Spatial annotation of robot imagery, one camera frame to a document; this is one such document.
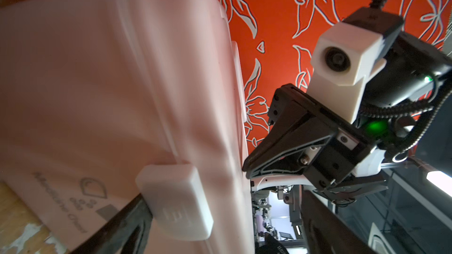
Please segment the red floral wallpaper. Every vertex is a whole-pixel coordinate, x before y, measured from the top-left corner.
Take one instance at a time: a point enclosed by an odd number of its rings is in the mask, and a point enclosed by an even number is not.
[[[250,151],[268,134],[267,111],[276,88],[306,89],[318,37],[371,0],[220,0],[237,41],[245,84]],[[389,0],[385,11],[403,16],[405,31],[442,47],[451,0]]]

